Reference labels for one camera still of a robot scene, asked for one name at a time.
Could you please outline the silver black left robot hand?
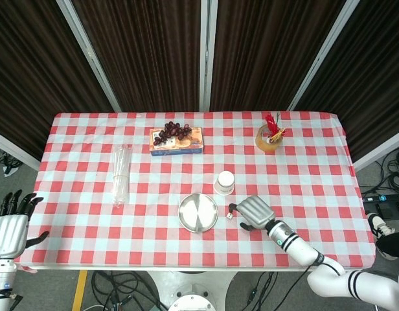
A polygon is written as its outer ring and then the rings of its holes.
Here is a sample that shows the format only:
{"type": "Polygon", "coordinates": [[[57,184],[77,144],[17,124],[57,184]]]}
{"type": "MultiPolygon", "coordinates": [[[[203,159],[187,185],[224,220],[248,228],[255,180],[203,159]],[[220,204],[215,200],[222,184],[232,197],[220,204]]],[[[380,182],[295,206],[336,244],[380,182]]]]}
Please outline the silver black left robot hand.
{"type": "Polygon", "coordinates": [[[42,197],[29,193],[21,197],[22,190],[9,192],[0,204],[0,259],[16,259],[25,249],[42,243],[49,235],[43,232],[36,238],[27,238],[29,222],[42,197]]]}

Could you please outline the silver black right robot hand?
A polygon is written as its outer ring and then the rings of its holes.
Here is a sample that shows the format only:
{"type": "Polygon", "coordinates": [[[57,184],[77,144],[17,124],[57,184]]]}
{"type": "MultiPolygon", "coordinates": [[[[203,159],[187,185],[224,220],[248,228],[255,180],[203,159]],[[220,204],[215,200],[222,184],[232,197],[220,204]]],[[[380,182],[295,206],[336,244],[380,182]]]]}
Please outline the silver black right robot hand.
{"type": "Polygon", "coordinates": [[[246,231],[263,230],[266,225],[275,219],[273,209],[259,196],[249,196],[239,204],[230,203],[229,212],[236,211],[246,220],[240,222],[240,227],[246,231]]]}

